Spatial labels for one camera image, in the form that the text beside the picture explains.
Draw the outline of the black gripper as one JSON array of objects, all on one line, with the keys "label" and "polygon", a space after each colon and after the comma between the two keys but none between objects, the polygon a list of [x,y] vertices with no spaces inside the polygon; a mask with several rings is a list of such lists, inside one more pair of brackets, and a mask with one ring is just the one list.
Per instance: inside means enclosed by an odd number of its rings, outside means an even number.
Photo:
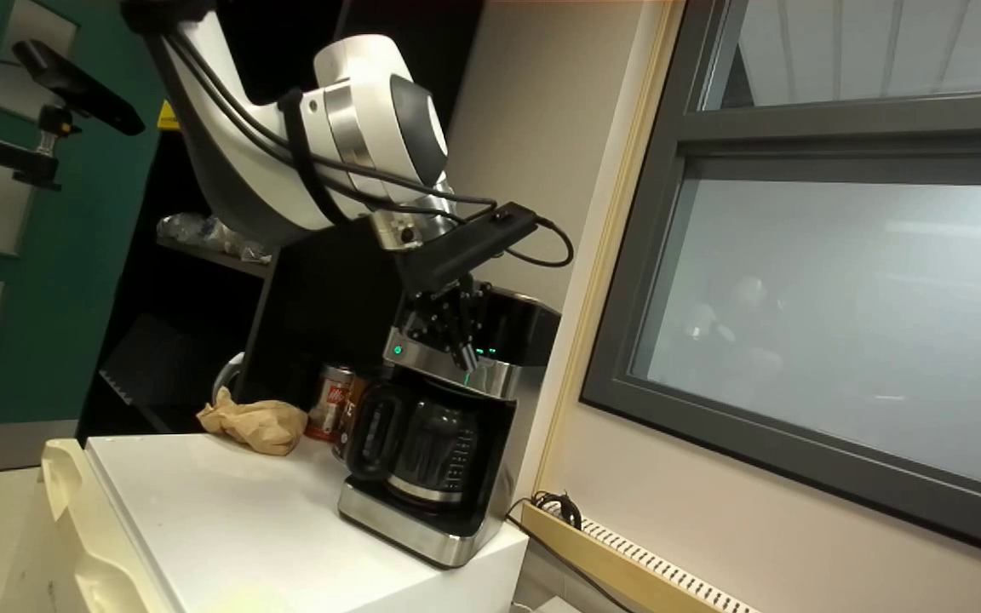
[{"label": "black gripper", "polygon": [[278,252],[246,346],[246,389],[311,385],[323,364],[375,372],[403,309],[403,265],[367,219]]}]

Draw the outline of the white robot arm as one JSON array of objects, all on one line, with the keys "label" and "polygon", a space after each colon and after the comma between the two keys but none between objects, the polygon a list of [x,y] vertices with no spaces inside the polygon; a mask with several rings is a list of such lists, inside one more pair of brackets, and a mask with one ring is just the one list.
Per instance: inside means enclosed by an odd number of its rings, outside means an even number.
[{"label": "white robot arm", "polygon": [[240,385],[375,373],[412,299],[407,262],[449,233],[446,132],[383,33],[317,51],[311,87],[246,95],[218,0],[119,0],[181,124],[206,207],[275,252]]}]

